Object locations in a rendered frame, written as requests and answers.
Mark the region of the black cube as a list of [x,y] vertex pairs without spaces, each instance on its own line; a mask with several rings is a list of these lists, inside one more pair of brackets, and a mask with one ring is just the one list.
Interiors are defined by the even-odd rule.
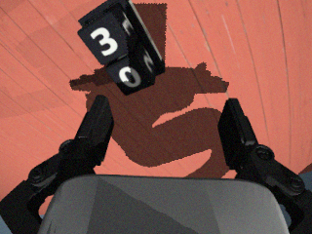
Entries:
[[138,40],[133,51],[109,62],[105,71],[127,96],[154,85],[156,67],[142,40]]
[[131,52],[138,38],[121,3],[91,19],[77,34],[101,65]]

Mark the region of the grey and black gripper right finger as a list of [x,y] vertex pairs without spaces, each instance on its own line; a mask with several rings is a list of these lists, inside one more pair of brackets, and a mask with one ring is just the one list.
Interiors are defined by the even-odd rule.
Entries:
[[234,178],[266,186],[290,215],[290,234],[312,234],[312,192],[299,175],[275,160],[271,148],[258,143],[237,98],[226,100],[217,129],[226,165],[237,173]]

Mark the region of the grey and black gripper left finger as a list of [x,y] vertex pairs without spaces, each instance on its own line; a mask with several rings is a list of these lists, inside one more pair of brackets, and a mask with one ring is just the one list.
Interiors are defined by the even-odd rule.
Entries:
[[108,97],[97,95],[75,138],[64,141],[56,155],[34,167],[28,179],[0,201],[0,215],[13,234],[37,234],[45,199],[65,180],[96,173],[94,167],[104,161],[113,127]]

